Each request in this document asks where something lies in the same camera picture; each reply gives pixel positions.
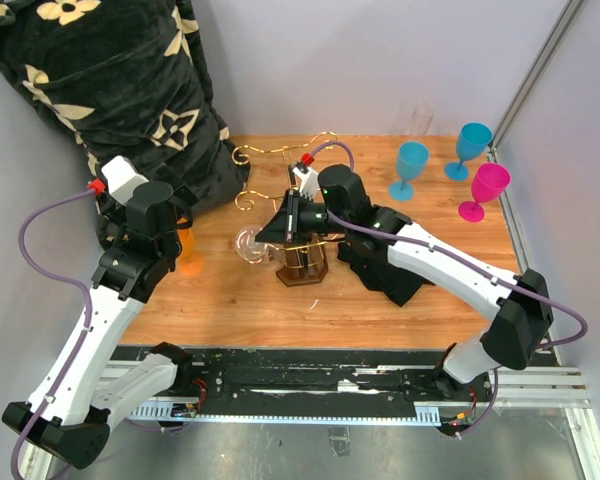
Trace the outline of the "clear wine glass front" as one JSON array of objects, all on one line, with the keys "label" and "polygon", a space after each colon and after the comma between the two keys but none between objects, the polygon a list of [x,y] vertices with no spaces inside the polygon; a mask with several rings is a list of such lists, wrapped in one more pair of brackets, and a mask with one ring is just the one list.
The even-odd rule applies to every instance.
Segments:
[{"label": "clear wine glass front", "polygon": [[235,237],[235,251],[250,265],[278,271],[282,267],[281,254],[273,245],[256,240],[260,231],[258,225],[243,227]]}]

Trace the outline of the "clear wine glass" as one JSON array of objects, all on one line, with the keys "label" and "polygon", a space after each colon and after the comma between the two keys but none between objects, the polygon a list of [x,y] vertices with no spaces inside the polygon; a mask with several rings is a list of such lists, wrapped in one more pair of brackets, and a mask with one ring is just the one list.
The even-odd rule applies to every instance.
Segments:
[{"label": "clear wine glass", "polygon": [[434,109],[428,103],[421,103],[414,107],[409,135],[413,137],[423,137],[428,134],[434,117]]},{"label": "clear wine glass", "polygon": [[256,240],[260,231],[258,225],[243,227],[235,237],[235,251],[250,265],[278,271],[282,267],[281,254],[273,245]]}]

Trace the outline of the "orange wine glass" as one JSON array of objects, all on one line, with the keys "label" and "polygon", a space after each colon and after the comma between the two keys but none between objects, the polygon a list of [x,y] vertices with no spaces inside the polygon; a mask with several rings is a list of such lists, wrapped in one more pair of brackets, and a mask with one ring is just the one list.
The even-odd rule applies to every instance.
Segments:
[{"label": "orange wine glass", "polygon": [[182,252],[176,261],[177,271],[183,275],[196,276],[204,267],[204,256],[196,250],[196,237],[192,227],[186,226],[184,218],[178,220],[178,227]]}]

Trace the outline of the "blue wine glass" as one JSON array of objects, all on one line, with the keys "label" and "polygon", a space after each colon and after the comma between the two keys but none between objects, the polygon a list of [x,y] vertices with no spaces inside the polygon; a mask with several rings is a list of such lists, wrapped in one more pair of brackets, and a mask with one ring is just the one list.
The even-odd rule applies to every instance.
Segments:
[{"label": "blue wine glass", "polygon": [[458,160],[444,167],[445,175],[453,181],[461,182],[469,177],[467,163],[479,157],[492,141],[491,129],[478,122],[465,124],[456,141]]},{"label": "blue wine glass", "polygon": [[388,189],[392,199],[409,201],[413,198],[412,181],[422,174],[429,157],[428,148],[420,142],[410,141],[400,146],[396,159],[396,172],[400,180],[392,183]]}]

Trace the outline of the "clear wine glass back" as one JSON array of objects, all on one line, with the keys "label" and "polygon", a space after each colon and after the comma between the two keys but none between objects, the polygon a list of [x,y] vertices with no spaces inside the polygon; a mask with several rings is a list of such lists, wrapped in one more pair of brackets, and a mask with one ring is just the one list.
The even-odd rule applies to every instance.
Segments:
[{"label": "clear wine glass back", "polygon": [[414,107],[409,135],[413,137],[423,137],[428,134],[434,117],[434,109],[428,103],[421,103]]}]

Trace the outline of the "magenta wine glass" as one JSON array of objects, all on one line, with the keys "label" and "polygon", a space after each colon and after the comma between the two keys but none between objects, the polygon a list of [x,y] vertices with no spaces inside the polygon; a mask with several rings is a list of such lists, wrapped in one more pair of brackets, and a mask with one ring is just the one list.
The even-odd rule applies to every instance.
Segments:
[{"label": "magenta wine glass", "polygon": [[510,172],[497,163],[481,165],[471,183],[472,201],[462,202],[459,216],[467,222],[478,223],[485,217],[483,205],[496,200],[511,182]]}]

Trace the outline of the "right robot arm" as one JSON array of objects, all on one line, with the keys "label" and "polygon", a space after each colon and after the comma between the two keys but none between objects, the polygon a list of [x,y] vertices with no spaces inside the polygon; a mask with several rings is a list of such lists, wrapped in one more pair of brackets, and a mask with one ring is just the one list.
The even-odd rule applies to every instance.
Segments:
[{"label": "right robot arm", "polygon": [[368,289],[402,305],[423,285],[433,284],[473,307],[490,325],[452,344],[433,369],[430,386],[443,399],[457,399],[490,370],[528,366],[553,322],[541,274],[528,269],[517,275],[481,262],[410,217],[373,204],[361,177],[346,165],[303,171],[318,187],[322,202],[304,189],[288,190],[256,241],[290,247],[341,234],[338,252]]}]

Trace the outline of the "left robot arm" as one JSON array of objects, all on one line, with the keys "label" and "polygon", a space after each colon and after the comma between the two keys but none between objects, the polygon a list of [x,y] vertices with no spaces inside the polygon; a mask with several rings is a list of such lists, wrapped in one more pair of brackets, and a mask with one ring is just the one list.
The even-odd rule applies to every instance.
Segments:
[{"label": "left robot arm", "polygon": [[84,310],[45,379],[27,400],[9,403],[2,415],[3,423],[19,435],[11,455],[14,478],[21,476],[23,443],[84,469],[134,409],[160,392],[183,395],[194,384],[191,354],[163,342],[108,386],[98,385],[122,334],[158,283],[174,271],[182,252],[179,230],[192,225],[188,206],[177,199],[174,188],[146,178],[126,158],[114,157],[102,174],[75,197],[107,195],[121,208],[123,221],[119,238],[100,258],[90,286],[44,269],[29,254],[25,235],[44,208],[33,212],[19,230],[24,260],[39,274],[77,287]]}]

